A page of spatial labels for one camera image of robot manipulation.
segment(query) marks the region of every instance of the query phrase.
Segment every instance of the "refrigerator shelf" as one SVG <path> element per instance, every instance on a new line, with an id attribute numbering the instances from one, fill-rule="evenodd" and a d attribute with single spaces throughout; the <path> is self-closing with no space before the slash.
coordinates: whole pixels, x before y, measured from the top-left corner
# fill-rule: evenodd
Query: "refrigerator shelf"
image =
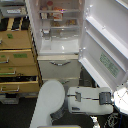
<path id="1" fill-rule="evenodd" d="M 80 12 L 79 9 L 63 9 L 63 10 L 39 10 L 39 13 L 76 13 Z"/>
<path id="2" fill-rule="evenodd" d="M 63 17 L 62 20 L 69 20 L 69 19 L 78 19 L 78 17 Z M 47 19 L 42 19 L 42 20 L 54 20 L 54 17 L 48 17 Z"/>
<path id="3" fill-rule="evenodd" d="M 78 20 L 74 20 L 74 24 L 69 24 L 69 19 L 63 21 L 43 20 L 41 28 L 45 30 L 76 30 L 80 28 L 80 25 Z"/>

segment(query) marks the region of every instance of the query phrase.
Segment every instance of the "door shelf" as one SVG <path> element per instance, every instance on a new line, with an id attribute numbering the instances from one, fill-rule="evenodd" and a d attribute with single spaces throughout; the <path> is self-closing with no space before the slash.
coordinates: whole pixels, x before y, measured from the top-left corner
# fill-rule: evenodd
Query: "door shelf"
<path id="1" fill-rule="evenodd" d="M 116 2 L 118 2 L 119 4 L 121 4 L 123 7 L 125 7 L 126 9 L 128 9 L 128 4 L 125 3 L 123 0 L 115 0 Z"/>
<path id="2" fill-rule="evenodd" d="M 94 26 L 112 45 L 116 47 L 126 58 L 128 58 L 128 48 L 125 47 L 118 38 L 113 36 L 108 30 L 104 28 L 97 20 L 93 17 L 87 17 L 86 20 Z"/>

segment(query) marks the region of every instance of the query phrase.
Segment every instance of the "white plastic part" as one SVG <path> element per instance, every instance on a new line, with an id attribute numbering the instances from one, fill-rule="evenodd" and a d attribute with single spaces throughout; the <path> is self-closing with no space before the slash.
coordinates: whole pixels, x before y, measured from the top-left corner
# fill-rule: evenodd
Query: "white plastic part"
<path id="1" fill-rule="evenodd" d="M 68 90 L 68 109 L 72 114 L 85 113 L 88 115 L 105 115 L 113 112 L 113 106 L 100 105 L 99 93 L 110 92 L 109 88 L 91 88 L 91 87 L 70 87 Z M 80 93 L 81 101 L 76 99 L 76 93 Z"/>
<path id="2" fill-rule="evenodd" d="M 97 117 L 92 116 L 91 118 L 92 118 L 93 123 L 94 123 L 93 128 L 100 128 L 100 125 L 98 123 Z"/>
<path id="3" fill-rule="evenodd" d="M 63 85 L 56 80 L 47 81 L 40 89 L 30 128 L 51 126 L 50 114 L 58 111 L 65 99 Z"/>
<path id="4" fill-rule="evenodd" d="M 120 85 L 114 92 L 114 104 L 119 112 L 128 115 L 128 82 Z"/>

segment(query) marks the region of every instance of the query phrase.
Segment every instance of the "open refrigerator door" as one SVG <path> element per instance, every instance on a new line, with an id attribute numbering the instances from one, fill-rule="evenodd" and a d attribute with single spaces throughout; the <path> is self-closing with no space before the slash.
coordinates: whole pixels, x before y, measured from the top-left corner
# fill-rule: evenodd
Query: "open refrigerator door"
<path id="1" fill-rule="evenodd" d="M 99 87 L 128 80 L 128 1 L 86 0 L 79 61 Z"/>

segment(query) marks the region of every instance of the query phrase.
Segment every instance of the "cabinet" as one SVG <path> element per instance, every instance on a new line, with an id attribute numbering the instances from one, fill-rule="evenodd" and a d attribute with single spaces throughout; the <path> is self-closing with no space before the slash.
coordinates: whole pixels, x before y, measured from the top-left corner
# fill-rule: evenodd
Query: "cabinet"
<path id="1" fill-rule="evenodd" d="M 0 94 L 37 96 L 42 80 L 30 28 L 0 31 L 0 42 Z"/>
<path id="2" fill-rule="evenodd" d="M 117 86 L 126 82 L 128 0 L 51 0 L 52 9 L 47 6 L 48 1 L 25 0 L 42 75 L 45 77 L 44 70 L 47 71 L 46 77 L 51 78 L 51 71 L 57 67 L 52 69 L 50 63 L 63 65 L 63 56 L 78 55 L 78 61 L 100 87 L 115 91 Z M 46 56 L 46 62 L 40 60 L 40 56 Z M 58 56 L 62 61 L 60 63 L 54 57 L 49 59 L 49 56 Z M 65 70 L 71 71 L 72 75 L 77 72 L 66 66 Z"/>

